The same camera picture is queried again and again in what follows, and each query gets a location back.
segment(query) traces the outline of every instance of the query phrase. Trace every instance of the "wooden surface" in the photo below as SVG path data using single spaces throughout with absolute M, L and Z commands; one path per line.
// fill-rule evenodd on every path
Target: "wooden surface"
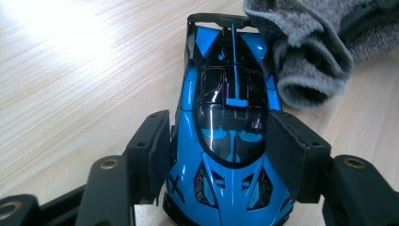
M 1 0 L 0 9 L 0 197 L 32 193 L 40 203 L 83 185 L 152 112 L 174 115 L 189 14 L 243 14 L 242 1 Z M 398 50 L 358 63 L 323 107 L 285 110 L 333 156 L 373 162 L 399 190 Z M 287 225 L 323 225 L 320 208 L 297 204 Z M 156 206 L 138 206 L 136 219 L 173 225 Z

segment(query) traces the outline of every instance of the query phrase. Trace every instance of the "blue toy car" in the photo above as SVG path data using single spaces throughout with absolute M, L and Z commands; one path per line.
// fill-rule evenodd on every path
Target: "blue toy car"
M 247 17 L 187 21 L 164 209 L 180 225 L 281 225 L 293 201 L 264 153 L 267 112 L 281 110 L 267 44 Z

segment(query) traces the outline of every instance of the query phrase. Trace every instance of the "toy car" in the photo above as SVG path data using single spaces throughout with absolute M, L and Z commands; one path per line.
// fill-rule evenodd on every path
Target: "toy car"
M 281 225 L 293 201 L 264 153 L 267 112 L 281 110 L 267 44 L 247 17 L 187 21 L 164 209 L 180 225 Z

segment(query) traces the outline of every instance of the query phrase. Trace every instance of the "car windshield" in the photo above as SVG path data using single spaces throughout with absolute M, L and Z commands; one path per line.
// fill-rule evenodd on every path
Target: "car windshield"
M 250 164 L 264 152 L 266 112 L 261 108 L 203 104 L 196 125 L 203 149 L 229 166 Z

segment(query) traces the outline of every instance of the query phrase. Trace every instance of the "gray fabric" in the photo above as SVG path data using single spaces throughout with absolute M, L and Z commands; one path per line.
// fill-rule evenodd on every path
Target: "gray fabric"
M 345 46 L 341 20 L 370 0 L 245 0 L 244 12 L 273 43 L 277 88 L 290 106 L 319 106 L 343 92 L 354 61 L 389 52 L 399 43 L 398 22 L 380 24 Z

